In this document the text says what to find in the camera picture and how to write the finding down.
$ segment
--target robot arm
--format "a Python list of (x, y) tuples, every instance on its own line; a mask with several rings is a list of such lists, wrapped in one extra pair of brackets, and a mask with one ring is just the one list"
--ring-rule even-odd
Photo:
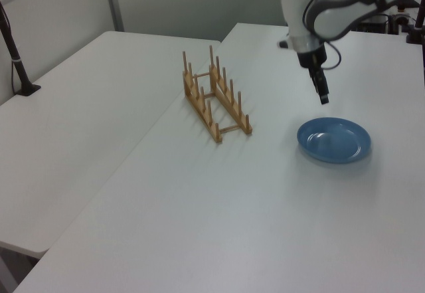
[(290, 27), (289, 39), (281, 47), (293, 48), (302, 67), (308, 68), (321, 103), (328, 100), (326, 77), (321, 65), (326, 61), (324, 43), (344, 37), (361, 21), (401, 0), (282, 0)]

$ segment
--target white table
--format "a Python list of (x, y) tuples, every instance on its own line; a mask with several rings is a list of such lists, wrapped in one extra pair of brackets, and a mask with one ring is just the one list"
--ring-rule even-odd
[(107, 32), (0, 107), (0, 246), (41, 257), (219, 42)]
[[(321, 106), (286, 32), (237, 25), (217, 50), (252, 136), (215, 144), (181, 93), (16, 293), (423, 293), (421, 47), (348, 34)], [(306, 156), (296, 132), (320, 116), (364, 126), (371, 155)]]

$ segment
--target plate rim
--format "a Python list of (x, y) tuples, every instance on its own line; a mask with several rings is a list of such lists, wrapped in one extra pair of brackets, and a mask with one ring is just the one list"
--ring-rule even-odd
[[(364, 152), (361, 152), (361, 153), (359, 153), (358, 155), (356, 155), (356, 156), (351, 156), (351, 157), (349, 157), (349, 158), (347, 158), (347, 159), (335, 159), (335, 158), (328, 158), (328, 157), (323, 157), (323, 156), (320, 156), (320, 155), (317, 155), (316, 153), (313, 153), (313, 152), (311, 152), (311, 151), (309, 151), (303, 144), (302, 144), (302, 142), (301, 142), (301, 139), (300, 139), (300, 134), (301, 134), (301, 131), (309, 124), (309, 123), (311, 123), (311, 122), (314, 122), (314, 121), (320, 121), (320, 120), (325, 120), (325, 119), (327, 119), (327, 120), (334, 120), (335, 122), (338, 122), (338, 121), (343, 121), (343, 122), (345, 122), (345, 123), (349, 123), (349, 124), (352, 124), (352, 125), (354, 125), (355, 127), (358, 127), (358, 128), (360, 128), (360, 130), (362, 130), (362, 131), (364, 131), (364, 133), (366, 134), (366, 136), (365, 137), (367, 137), (367, 145), (366, 145), (366, 147), (367, 147), (367, 150), (366, 151), (364, 151)], [(345, 119), (345, 118), (337, 118), (337, 117), (319, 117), (319, 118), (314, 118), (314, 119), (311, 119), (311, 120), (309, 120), (309, 121), (307, 121), (307, 122), (305, 122), (305, 123), (303, 123), (299, 128), (298, 128), (298, 131), (297, 131), (297, 141), (298, 141), (298, 144), (299, 144), (299, 146), (301, 147), (301, 149), (306, 153), (306, 154), (308, 154), (310, 157), (312, 157), (313, 159), (317, 159), (317, 160), (319, 160), (319, 161), (323, 161), (323, 162), (327, 162), (327, 163), (340, 163), (340, 164), (344, 164), (344, 163), (351, 163), (351, 162), (355, 162), (355, 161), (359, 161), (359, 160), (361, 160), (361, 159), (363, 159), (363, 158), (365, 158), (366, 156), (368, 156), (369, 154), (370, 154), (370, 152), (371, 152), (371, 147), (372, 147), (372, 139), (371, 139), (371, 135), (369, 135), (369, 133), (368, 133), (368, 131), (366, 130), (366, 129), (364, 129), (364, 127), (362, 127), (362, 126), (360, 126), (359, 124), (357, 124), (357, 123), (355, 123), (355, 122), (352, 122), (351, 120), (348, 120), (348, 119)]]

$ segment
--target white wall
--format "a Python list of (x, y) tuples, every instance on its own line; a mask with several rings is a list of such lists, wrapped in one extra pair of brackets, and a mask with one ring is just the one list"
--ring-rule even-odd
[[(108, 0), (15, 0), (4, 8), (31, 81), (114, 29)], [(0, 104), (12, 97), (10, 63), (0, 37)]]
[(280, 0), (118, 0), (127, 32), (223, 40), (238, 23), (283, 25)]

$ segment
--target blue plate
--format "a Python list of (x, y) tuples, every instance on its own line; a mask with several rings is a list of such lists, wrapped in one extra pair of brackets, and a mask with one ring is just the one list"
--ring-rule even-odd
[(371, 137), (367, 131), (340, 118), (310, 120), (299, 128), (297, 139), (311, 157), (331, 163), (360, 160), (371, 149)]

